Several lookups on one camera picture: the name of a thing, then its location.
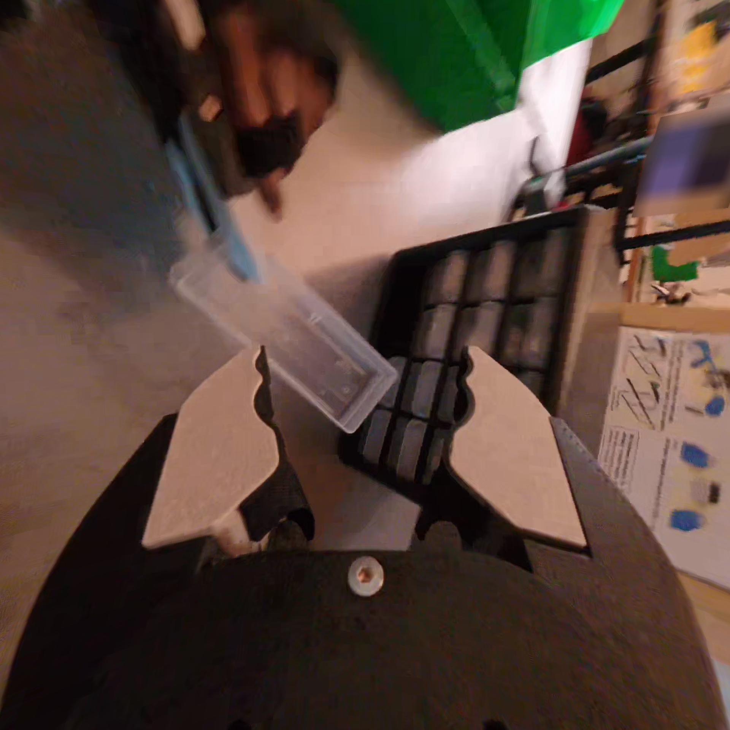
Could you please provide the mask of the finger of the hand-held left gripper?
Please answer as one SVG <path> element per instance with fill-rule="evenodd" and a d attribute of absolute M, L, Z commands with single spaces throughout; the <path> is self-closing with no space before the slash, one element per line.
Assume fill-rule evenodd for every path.
<path fill-rule="evenodd" d="M 175 142 L 166 143 L 166 155 L 172 173 L 178 181 L 184 207 L 196 218 L 206 234 L 213 234 L 217 230 L 217 221 L 192 163 Z"/>
<path fill-rule="evenodd" d="M 231 198 L 226 196 L 221 177 L 221 163 L 210 151 L 221 152 L 219 140 L 206 146 L 206 138 L 218 137 L 217 131 L 199 132 L 202 124 L 192 114 L 181 116 L 181 146 L 194 185 L 200 193 L 202 212 L 210 230 L 218 235 L 226 263 L 240 279 L 261 281 L 259 257 L 243 237 L 232 212 Z"/>

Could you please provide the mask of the green plastic bin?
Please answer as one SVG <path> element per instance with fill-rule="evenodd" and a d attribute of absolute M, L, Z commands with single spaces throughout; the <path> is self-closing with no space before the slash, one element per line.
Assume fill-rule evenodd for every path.
<path fill-rule="evenodd" d="M 335 1 L 355 38 L 441 132 L 511 112 L 524 70 L 606 32 L 622 1 Z"/>

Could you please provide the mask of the rows of clear cabinet drawers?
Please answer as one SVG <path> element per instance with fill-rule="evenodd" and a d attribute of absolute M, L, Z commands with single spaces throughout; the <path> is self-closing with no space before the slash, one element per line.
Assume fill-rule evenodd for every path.
<path fill-rule="evenodd" d="M 573 249 L 560 227 L 524 242 L 494 240 L 428 263 L 402 262 L 376 338 L 396 379 L 360 427 L 354 463 L 430 484 L 468 410 L 461 378 L 470 349 L 548 404 Z"/>

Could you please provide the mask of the black drawer cabinet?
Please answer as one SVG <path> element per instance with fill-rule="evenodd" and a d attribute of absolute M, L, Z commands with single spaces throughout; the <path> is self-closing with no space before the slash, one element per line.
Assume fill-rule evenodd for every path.
<path fill-rule="evenodd" d="M 558 357 L 549 382 L 549 385 L 552 386 L 549 392 L 551 400 L 548 404 L 541 403 L 551 415 L 570 421 L 573 418 L 571 401 L 574 399 L 574 379 L 579 370 L 581 350 L 584 348 L 583 341 L 586 338 L 586 328 L 591 316 L 589 308 L 594 304 L 611 303 L 612 299 L 616 298 L 615 284 L 618 270 L 616 254 L 612 246 L 613 224 L 610 218 L 608 212 L 597 206 L 577 205 L 556 213 L 538 214 L 520 221 L 478 232 L 465 233 L 443 241 L 422 244 L 397 252 L 388 262 L 382 280 L 375 319 L 370 332 L 370 343 L 374 345 L 379 354 L 385 357 L 379 345 L 376 344 L 376 338 L 388 303 L 395 272 L 402 262 L 412 260 L 428 263 L 431 257 L 443 257 L 454 248 L 476 250 L 485 247 L 488 242 L 501 239 L 524 242 L 531 240 L 534 236 L 543 236 L 549 231 L 565 227 L 571 233 L 571 241 L 574 246 L 570 264 L 570 281 L 563 304 L 561 319 L 563 329 L 559 340 Z M 466 414 L 467 411 L 463 418 L 453 426 L 451 436 Z M 433 476 L 432 482 L 427 486 L 419 486 L 415 483 L 409 484 L 401 480 L 387 479 L 386 474 L 367 470 L 354 463 L 350 447 L 357 445 L 355 440 L 358 438 L 357 433 L 360 427 L 355 433 L 340 438 L 339 457 L 343 464 L 364 473 L 421 505 L 431 501 L 432 494 L 448 491 L 448 488 L 442 487 L 441 484 L 445 480 L 446 467 L 443 466 L 443 462 L 451 436 L 443 453 L 441 467 Z"/>

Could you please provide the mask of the instruction poster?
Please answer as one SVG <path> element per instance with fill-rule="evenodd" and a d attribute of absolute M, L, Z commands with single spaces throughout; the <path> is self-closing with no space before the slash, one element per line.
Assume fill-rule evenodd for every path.
<path fill-rule="evenodd" d="M 621 327 L 598 462 L 675 568 L 728 589 L 728 334 Z"/>

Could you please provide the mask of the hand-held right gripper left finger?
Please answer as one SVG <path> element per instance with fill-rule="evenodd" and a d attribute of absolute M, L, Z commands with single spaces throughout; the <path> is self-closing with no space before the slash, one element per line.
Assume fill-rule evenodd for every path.
<path fill-rule="evenodd" d="M 141 544 L 148 550 L 212 537 L 226 555 L 262 551 L 240 511 L 279 466 L 275 431 L 257 413 L 263 348 L 240 351 L 179 410 Z"/>

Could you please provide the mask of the black metal rod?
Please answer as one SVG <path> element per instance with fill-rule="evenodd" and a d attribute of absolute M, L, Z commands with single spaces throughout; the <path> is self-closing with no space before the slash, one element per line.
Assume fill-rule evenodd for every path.
<path fill-rule="evenodd" d="M 606 167 L 613 163 L 623 163 L 634 159 L 640 159 L 646 155 L 653 139 L 653 135 L 645 136 L 639 140 L 628 141 L 617 148 L 604 151 L 588 159 L 581 160 L 580 162 L 563 169 L 565 177 L 574 178 L 579 175 L 587 174 L 599 167 Z"/>

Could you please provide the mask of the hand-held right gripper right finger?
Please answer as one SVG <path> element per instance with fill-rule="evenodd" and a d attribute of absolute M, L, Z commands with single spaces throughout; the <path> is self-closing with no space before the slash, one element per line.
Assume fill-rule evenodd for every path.
<path fill-rule="evenodd" d="M 551 415 L 485 351 L 470 345 L 465 355 L 468 408 L 452 434 L 452 473 L 520 533 L 586 549 Z"/>

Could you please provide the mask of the clear plastic drawer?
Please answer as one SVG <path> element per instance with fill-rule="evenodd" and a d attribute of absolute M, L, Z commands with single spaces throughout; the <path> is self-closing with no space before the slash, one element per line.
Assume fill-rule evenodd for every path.
<path fill-rule="evenodd" d="M 343 433 L 354 433 L 396 370 L 312 287 L 268 255 L 245 277 L 239 254 L 215 244 L 180 259 L 178 294 L 232 341 L 265 349 L 271 371 Z"/>

